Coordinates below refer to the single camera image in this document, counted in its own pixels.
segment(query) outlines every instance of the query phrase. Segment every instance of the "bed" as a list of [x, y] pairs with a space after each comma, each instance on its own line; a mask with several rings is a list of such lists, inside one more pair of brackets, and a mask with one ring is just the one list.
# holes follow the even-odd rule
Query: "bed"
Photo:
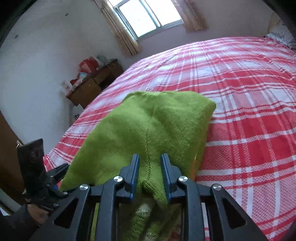
[[[296, 213], [296, 52], [271, 38], [233, 37], [142, 59], [84, 110], [45, 155], [46, 169], [71, 163], [133, 91], [195, 91], [217, 104], [196, 181], [220, 183], [269, 240], [280, 240]], [[178, 239], [176, 229], [170, 240]]]

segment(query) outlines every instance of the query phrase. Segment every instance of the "bed sheet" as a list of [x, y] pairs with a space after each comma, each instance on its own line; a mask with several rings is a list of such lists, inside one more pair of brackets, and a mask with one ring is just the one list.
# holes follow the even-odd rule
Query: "bed sheet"
[[[279, 240], [296, 213], [295, 52], [270, 38], [233, 37], [142, 59], [66, 131], [44, 157], [47, 170], [71, 163], [100, 120], [133, 91], [195, 91], [217, 104], [196, 181], [220, 183], [269, 240]], [[178, 239], [175, 230], [170, 240]]]

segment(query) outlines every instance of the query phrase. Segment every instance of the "green cloth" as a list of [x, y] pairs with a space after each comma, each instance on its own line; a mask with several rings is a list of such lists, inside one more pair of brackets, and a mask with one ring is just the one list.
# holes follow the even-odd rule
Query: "green cloth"
[[183, 175], [195, 176], [216, 105], [191, 91], [134, 92], [89, 134], [61, 189], [100, 185], [140, 155], [137, 194], [120, 207], [120, 240], [163, 240], [179, 217], [165, 197], [160, 156], [167, 153]]

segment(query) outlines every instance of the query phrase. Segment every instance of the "pillow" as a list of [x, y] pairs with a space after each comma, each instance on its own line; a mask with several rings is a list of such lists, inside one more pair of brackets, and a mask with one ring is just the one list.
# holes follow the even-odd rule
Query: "pillow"
[[284, 24], [280, 23], [271, 28], [269, 34], [267, 34], [267, 37], [273, 38], [278, 41], [278, 39], [274, 38], [274, 36], [280, 38], [282, 40], [280, 42], [289, 46], [290, 49], [296, 50], [296, 41], [294, 40], [287, 26], [285, 26]]

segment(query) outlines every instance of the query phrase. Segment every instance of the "beige curtain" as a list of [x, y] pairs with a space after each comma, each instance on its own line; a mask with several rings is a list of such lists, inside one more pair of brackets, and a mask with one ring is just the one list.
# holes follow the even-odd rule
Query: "beige curtain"
[[207, 29], [205, 19], [199, 14], [197, 0], [171, 0], [180, 14], [186, 32], [195, 32]]
[[140, 53], [142, 50], [141, 46], [131, 35], [110, 3], [107, 0], [94, 0], [94, 2], [108, 22], [122, 53], [125, 56], [133, 56]]

